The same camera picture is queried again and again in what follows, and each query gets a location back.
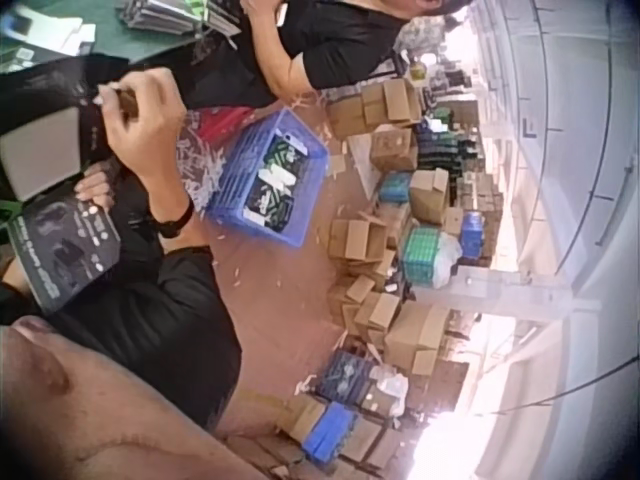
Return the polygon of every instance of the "blue crate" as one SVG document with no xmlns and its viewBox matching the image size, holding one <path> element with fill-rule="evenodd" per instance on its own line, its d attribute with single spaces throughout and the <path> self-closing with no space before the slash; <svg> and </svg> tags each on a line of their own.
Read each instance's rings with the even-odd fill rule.
<svg viewBox="0 0 640 480">
<path fill-rule="evenodd" d="M 322 397 L 355 406 L 362 400 L 374 363 L 344 350 L 336 350 L 316 386 Z"/>
<path fill-rule="evenodd" d="M 408 203 L 411 172 L 390 172 L 384 177 L 378 191 L 383 203 Z"/>
<path fill-rule="evenodd" d="M 276 129 L 292 134 L 309 151 L 308 165 L 293 192 L 291 218 L 280 233 L 243 216 L 247 197 Z M 211 197 L 207 215 L 249 234 L 263 235 L 292 247 L 300 247 L 304 243 L 328 164 L 329 151 L 324 143 L 291 110 L 282 109 L 243 130 L 227 158 L 220 177 L 220 190 Z"/>
<path fill-rule="evenodd" d="M 484 217 L 479 212 L 468 212 L 462 220 L 460 246 L 462 256 L 477 260 L 482 256 L 484 244 Z"/>
<path fill-rule="evenodd" d="M 342 450 L 344 442 L 353 431 L 357 415 L 344 405 L 333 402 L 302 443 L 313 461 L 326 465 Z"/>
</svg>

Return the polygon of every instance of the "person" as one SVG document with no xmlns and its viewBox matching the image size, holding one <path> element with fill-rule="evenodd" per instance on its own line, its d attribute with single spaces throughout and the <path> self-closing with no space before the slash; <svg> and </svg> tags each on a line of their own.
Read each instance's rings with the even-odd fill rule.
<svg viewBox="0 0 640 480">
<path fill-rule="evenodd" d="M 130 73 L 118 86 L 136 96 L 137 120 L 123 118 L 112 87 L 100 87 L 102 113 L 109 145 L 132 173 L 112 189 L 111 169 L 96 165 L 76 190 L 80 200 L 111 209 L 120 261 L 46 320 L 212 429 L 237 384 L 242 350 L 216 283 L 205 220 L 176 164 L 185 106 L 167 69 Z M 40 312 L 14 261 L 0 284 L 0 324 L 27 314 Z"/>
<path fill-rule="evenodd" d="M 204 59 L 177 49 L 143 66 L 169 66 L 189 109 L 266 107 L 365 80 L 409 20 L 455 13 L 471 1 L 292 0 L 278 27 L 282 0 L 241 0 L 246 16 L 230 42 L 212 47 Z"/>
<path fill-rule="evenodd" d="M 0 327 L 0 478 L 260 480 L 105 355 L 42 319 Z"/>
</svg>

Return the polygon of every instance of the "hand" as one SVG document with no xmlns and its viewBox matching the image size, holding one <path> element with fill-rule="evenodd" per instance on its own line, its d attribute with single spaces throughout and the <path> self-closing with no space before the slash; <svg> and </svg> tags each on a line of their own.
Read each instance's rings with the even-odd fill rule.
<svg viewBox="0 0 640 480">
<path fill-rule="evenodd" d="M 22 293 L 25 296 L 31 294 L 31 287 L 29 286 L 27 277 L 24 274 L 24 270 L 22 270 L 22 265 L 20 265 L 20 262 L 17 258 L 11 260 L 9 268 L 7 268 L 7 271 L 4 272 L 2 282 L 15 288 L 18 292 Z"/>
<path fill-rule="evenodd" d="M 108 212 L 113 207 L 113 189 L 116 165 L 110 161 L 91 165 L 84 172 L 84 180 L 76 185 L 76 197 L 84 202 L 92 201 Z"/>
<path fill-rule="evenodd" d="M 249 18 L 270 15 L 275 19 L 275 13 L 282 4 L 282 0 L 240 0 L 242 10 Z"/>
<path fill-rule="evenodd" d="M 179 179 L 176 143 L 186 108 L 171 71 L 158 68 L 129 73 L 117 86 L 133 92 L 138 117 L 126 121 L 116 92 L 100 86 L 109 146 L 143 184 L 158 178 Z"/>
</svg>

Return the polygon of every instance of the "green table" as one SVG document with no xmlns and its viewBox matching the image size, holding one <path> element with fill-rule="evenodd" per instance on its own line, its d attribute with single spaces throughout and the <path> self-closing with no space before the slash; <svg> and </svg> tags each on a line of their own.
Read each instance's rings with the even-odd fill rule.
<svg viewBox="0 0 640 480">
<path fill-rule="evenodd" d="M 23 0 L 22 3 L 45 15 L 82 17 L 84 23 L 95 23 L 95 53 L 138 61 L 189 40 L 184 36 L 128 28 L 118 19 L 113 0 Z M 0 54 L 13 48 L 10 42 L 0 41 Z"/>
</svg>

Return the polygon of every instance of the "brown floor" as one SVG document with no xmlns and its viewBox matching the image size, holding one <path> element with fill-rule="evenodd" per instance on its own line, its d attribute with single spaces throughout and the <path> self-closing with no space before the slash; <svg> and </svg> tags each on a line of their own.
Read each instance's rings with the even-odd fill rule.
<svg viewBox="0 0 640 480">
<path fill-rule="evenodd" d="M 321 110 L 296 112 L 326 138 Z M 338 142 L 328 144 L 339 153 Z M 272 429 L 296 384 L 327 363 L 343 333 L 326 304 L 336 275 L 326 253 L 329 225 L 338 209 L 345 217 L 365 204 L 358 174 L 348 164 L 346 172 L 325 179 L 300 249 L 214 225 L 218 283 L 244 351 L 240 383 L 218 435 Z"/>
</svg>

